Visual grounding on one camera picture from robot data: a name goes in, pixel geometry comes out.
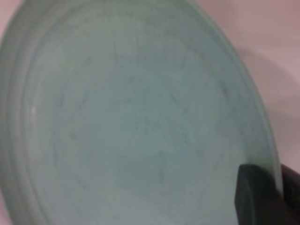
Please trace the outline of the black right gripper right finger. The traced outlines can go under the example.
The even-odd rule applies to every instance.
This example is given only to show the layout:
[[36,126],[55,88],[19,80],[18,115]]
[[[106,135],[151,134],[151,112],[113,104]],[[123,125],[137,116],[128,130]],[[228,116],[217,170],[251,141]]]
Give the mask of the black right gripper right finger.
[[284,201],[287,214],[281,221],[282,225],[300,224],[300,174],[282,164]]

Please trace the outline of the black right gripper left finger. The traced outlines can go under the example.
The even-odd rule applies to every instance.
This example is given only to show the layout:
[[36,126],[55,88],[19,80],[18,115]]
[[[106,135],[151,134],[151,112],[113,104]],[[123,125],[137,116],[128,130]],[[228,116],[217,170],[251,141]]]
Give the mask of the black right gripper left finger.
[[239,225],[289,224],[273,177],[256,165],[239,166],[234,203]]

